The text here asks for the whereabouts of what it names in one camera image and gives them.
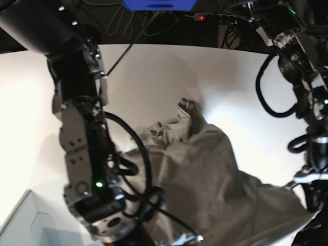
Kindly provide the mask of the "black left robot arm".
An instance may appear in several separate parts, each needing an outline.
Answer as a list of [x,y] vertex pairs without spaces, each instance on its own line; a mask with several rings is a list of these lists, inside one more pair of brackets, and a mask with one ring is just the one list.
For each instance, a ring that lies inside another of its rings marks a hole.
[[[227,11],[262,29],[263,40],[274,48],[256,78],[257,96],[264,109],[277,118],[295,114],[308,125],[306,134],[288,145],[291,153],[304,153],[305,165],[294,180],[299,183],[327,180],[327,66],[320,62],[306,34],[306,24],[288,1],[232,1]],[[292,84],[297,98],[289,110],[281,113],[269,107],[260,85],[274,57],[278,57],[279,70]]]

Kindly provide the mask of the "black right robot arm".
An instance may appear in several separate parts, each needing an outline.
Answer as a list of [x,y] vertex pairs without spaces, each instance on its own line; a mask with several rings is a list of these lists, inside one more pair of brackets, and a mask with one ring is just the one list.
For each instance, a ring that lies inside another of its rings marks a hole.
[[[142,223],[162,205],[161,188],[152,185],[146,147],[119,117],[103,110],[108,102],[106,74],[98,45],[79,34],[61,1],[1,1],[1,28],[28,50],[44,55],[54,81],[53,114],[61,121],[70,213],[94,240],[105,245],[154,245]],[[135,140],[145,165],[145,190],[129,194],[121,179],[138,174],[112,142],[107,118]]]

